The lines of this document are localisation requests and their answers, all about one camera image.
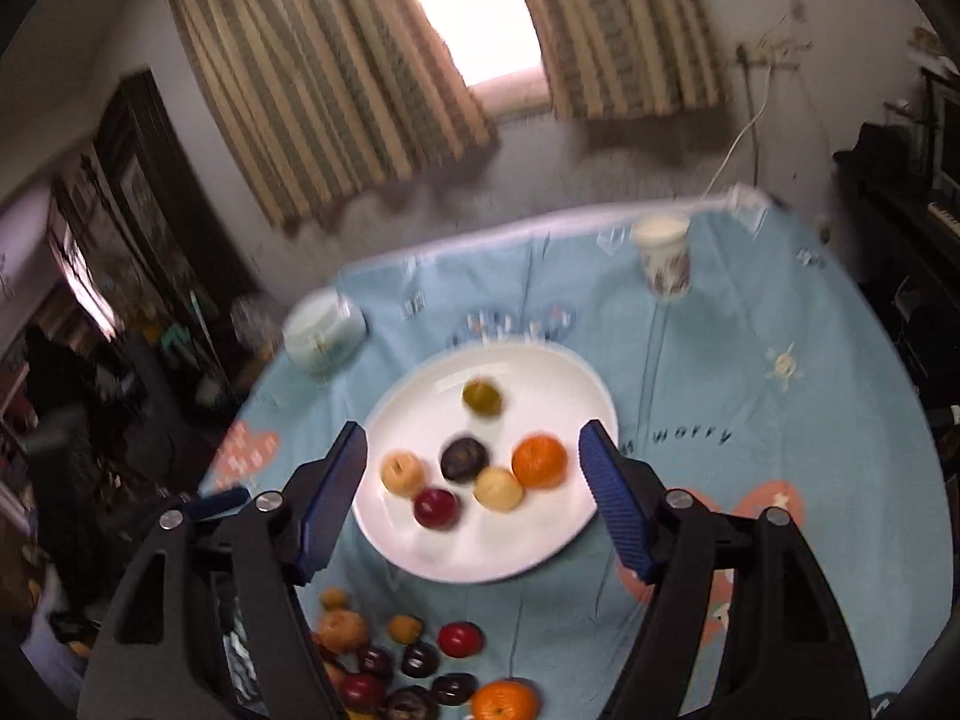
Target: silver screw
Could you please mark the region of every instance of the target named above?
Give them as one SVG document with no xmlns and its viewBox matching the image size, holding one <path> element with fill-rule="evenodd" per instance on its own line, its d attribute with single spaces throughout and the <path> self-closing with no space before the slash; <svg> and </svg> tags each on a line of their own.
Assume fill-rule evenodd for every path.
<svg viewBox="0 0 960 720">
<path fill-rule="evenodd" d="M 670 490 L 666 493 L 666 505 L 671 509 L 689 509 L 693 506 L 693 496 L 686 490 Z"/>
<path fill-rule="evenodd" d="M 178 528 L 183 521 L 184 513 L 179 509 L 168 509 L 168 511 L 160 514 L 160 527 L 165 531 L 172 531 L 174 528 Z"/>
<path fill-rule="evenodd" d="M 786 509 L 773 506 L 767 509 L 767 521 L 782 528 L 784 525 L 790 524 L 790 512 L 787 512 Z"/>
<path fill-rule="evenodd" d="M 263 493 L 256 496 L 256 507 L 261 512 L 272 512 L 283 505 L 283 496 L 280 493 Z"/>
</svg>

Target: paper cup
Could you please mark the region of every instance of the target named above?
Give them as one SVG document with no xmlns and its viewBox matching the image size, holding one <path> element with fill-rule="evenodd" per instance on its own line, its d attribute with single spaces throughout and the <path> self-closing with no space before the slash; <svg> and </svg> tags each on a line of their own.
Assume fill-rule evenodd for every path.
<svg viewBox="0 0 960 720">
<path fill-rule="evenodd" d="M 642 218 L 630 231 L 630 240 L 640 250 L 650 292 L 657 300 L 679 300 L 690 291 L 689 228 L 687 215 L 654 214 Z"/>
</svg>

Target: window sill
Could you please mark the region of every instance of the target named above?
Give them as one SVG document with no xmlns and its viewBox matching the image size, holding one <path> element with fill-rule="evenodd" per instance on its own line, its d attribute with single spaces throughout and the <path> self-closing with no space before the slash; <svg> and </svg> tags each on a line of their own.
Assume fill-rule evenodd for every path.
<svg viewBox="0 0 960 720">
<path fill-rule="evenodd" d="M 533 116 L 550 110 L 550 89 L 543 67 L 520 70 L 470 87 L 492 122 Z"/>
</svg>

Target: blue tablecloth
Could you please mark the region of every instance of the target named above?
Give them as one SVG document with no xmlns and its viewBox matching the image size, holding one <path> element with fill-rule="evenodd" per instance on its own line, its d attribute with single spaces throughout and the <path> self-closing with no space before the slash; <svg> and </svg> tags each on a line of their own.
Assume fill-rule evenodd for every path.
<svg viewBox="0 0 960 720">
<path fill-rule="evenodd" d="M 524 327 L 562 304 L 576 317 L 563 343 L 606 382 L 623 448 L 668 487 L 724 511 L 788 507 L 837 595 L 870 692 L 899 690 L 950 610 L 952 543 L 934 447 L 895 351 L 829 252 L 776 209 L 748 217 L 693 218 L 693 289 L 669 307 L 646 289 L 622 227 L 346 271 L 337 286 L 363 309 L 370 338 L 329 380 L 281 355 L 244 408 L 218 481 L 282 488 L 346 420 L 362 424 L 391 384 L 443 351 L 468 313 L 496 309 Z M 256 461 L 229 456 L 242 447 L 254 447 Z M 615 557 L 595 519 L 522 576 L 443 586 L 387 563 L 351 517 L 301 603 L 312 622 L 317 591 L 342 586 L 382 642 L 396 613 L 421 617 L 428 633 L 472 620 L 487 649 L 443 668 L 482 682 L 534 680 L 544 720 L 584 720 L 602 709 L 645 610 Z M 725 581 L 715 583 L 686 709 L 709 700 Z"/>
</svg>

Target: oval plate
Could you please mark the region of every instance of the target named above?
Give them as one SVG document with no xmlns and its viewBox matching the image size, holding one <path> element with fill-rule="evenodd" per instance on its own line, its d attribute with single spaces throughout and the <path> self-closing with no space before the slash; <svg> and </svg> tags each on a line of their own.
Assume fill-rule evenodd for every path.
<svg viewBox="0 0 960 720">
<path fill-rule="evenodd" d="M 464 385 L 477 376 L 490 378 L 502 392 L 500 418 L 477 418 L 462 404 Z M 617 441 L 616 410 L 603 381 L 558 344 L 497 341 L 433 357 L 397 382 L 367 420 L 367 471 L 353 500 L 360 530 L 394 565 L 432 581 L 480 583 L 533 568 L 570 543 L 596 512 L 577 455 L 580 428 L 591 419 Z M 508 514 L 484 509 L 472 485 L 454 485 L 440 475 L 440 452 L 453 437 L 477 436 L 490 450 L 491 464 L 508 469 L 514 447 L 539 432 L 563 442 L 568 477 L 555 490 L 527 491 Z M 411 501 L 381 484 L 381 459 L 399 449 L 424 459 L 429 485 L 460 498 L 463 512 L 452 530 L 422 528 Z"/>
</svg>

